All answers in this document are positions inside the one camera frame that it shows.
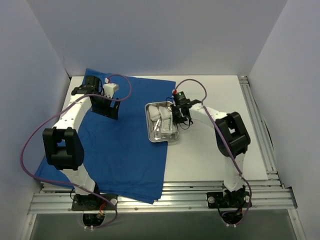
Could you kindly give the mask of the steel tweezers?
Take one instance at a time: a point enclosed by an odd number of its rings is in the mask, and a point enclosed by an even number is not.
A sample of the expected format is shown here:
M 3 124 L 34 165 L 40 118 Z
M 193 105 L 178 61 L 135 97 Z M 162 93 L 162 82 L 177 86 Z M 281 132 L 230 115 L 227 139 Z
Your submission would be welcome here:
M 161 119 L 152 122 L 152 133 L 159 132 L 161 128 Z

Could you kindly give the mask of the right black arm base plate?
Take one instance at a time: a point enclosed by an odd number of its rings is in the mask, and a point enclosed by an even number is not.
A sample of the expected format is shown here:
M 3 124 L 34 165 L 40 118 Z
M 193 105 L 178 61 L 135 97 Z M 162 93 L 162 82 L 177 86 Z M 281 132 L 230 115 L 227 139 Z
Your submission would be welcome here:
M 251 207 L 249 202 L 249 192 L 247 191 L 233 191 L 228 190 L 218 192 L 207 192 L 206 200 L 207 206 L 210 209 L 237 209 Z

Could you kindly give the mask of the steel instrument tray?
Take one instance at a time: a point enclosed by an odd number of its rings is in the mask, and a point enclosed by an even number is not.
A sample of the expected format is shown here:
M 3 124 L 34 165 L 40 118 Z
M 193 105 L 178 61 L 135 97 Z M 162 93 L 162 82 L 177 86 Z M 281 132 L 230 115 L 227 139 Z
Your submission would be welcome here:
M 173 142 L 179 130 L 173 123 L 172 102 L 152 102 L 145 105 L 148 139 L 152 143 Z

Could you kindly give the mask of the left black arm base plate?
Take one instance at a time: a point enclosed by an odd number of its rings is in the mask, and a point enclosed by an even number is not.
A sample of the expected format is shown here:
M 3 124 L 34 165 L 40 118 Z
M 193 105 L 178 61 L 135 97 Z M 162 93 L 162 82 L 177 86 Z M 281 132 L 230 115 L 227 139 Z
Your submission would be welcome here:
M 109 203 L 105 203 L 101 198 L 90 195 L 75 194 L 71 206 L 72 211 L 98 211 L 114 210 Z

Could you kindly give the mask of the suture packet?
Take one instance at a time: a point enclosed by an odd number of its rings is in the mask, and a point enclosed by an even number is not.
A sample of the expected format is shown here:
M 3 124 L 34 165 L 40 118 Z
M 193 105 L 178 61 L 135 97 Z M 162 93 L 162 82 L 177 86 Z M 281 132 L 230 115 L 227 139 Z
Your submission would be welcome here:
M 173 122 L 172 119 L 161 120 L 160 132 L 162 134 L 172 134 L 173 133 Z

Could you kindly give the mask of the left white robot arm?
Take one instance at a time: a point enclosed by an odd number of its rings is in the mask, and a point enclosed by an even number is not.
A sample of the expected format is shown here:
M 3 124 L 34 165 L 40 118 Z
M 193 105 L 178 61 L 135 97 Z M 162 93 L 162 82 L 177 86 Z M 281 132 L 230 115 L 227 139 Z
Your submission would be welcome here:
M 102 82 L 93 75 L 85 77 L 84 83 L 71 91 L 67 111 L 52 128 L 42 132 L 47 163 L 76 185 L 76 194 L 84 196 L 82 202 L 90 210 L 100 206 L 101 197 L 97 183 L 85 168 L 85 150 L 78 130 L 88 111 L 118 119 L 120 101 L 114 98 L 118 89 L 118 84 L 109 80 Z

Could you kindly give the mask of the white gauze stack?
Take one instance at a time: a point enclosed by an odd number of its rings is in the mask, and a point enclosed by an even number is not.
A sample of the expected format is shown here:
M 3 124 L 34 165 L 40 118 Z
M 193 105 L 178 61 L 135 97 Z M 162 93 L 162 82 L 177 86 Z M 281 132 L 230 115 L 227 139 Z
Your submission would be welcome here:
M 167 119 L 170 119 L 172 117 L 172 111 L 170 108 L 168 107 L 163 107 L 163 106 L 160 106 L 158 108 L 158 111 L 160 113 L 160 116 L 161 116 L 161 119 L 162 120 L 167 120 Z
M 157 121 L 161 117 L 160 111 L 159 111 L 157 106 L 150 105 L 148 107 L 148 112 L 149 112 L 149 115 L 150 115 L 150 119 L 152 121 Z

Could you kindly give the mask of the blue surgical drape cloth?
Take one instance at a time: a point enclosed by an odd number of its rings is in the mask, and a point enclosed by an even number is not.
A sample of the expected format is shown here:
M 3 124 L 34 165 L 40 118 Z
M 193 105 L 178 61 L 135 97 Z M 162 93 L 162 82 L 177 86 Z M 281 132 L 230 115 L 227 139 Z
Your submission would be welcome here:
M 176 84 L 169 80 L 120 77 L 88 68 L 86 76 L 118 84 L 118 119 L 87 112 L 78 131 L 84 166 L 105 193 L 152 204 L 163 190 L 168 144 L 148 138 L 145 106 L 163 102 Z

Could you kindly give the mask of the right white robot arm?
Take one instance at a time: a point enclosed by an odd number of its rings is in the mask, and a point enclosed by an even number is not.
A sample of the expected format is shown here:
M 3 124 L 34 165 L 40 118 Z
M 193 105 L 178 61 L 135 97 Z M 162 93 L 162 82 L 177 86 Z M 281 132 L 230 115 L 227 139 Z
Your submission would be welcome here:
M 215 131 L 217 148 L 224 156 L 223 185 L 227 189 L 222 193 L 223 203 L 234 206 L 240 201 L 240 190 L 245 185 L 243 165 L 251 138 L 241 115 L 218 111 L 206 107 L 200 100 L 186 104 L 171 104 L 173 122 L 181 124 L 185 121 L 199 121 Z

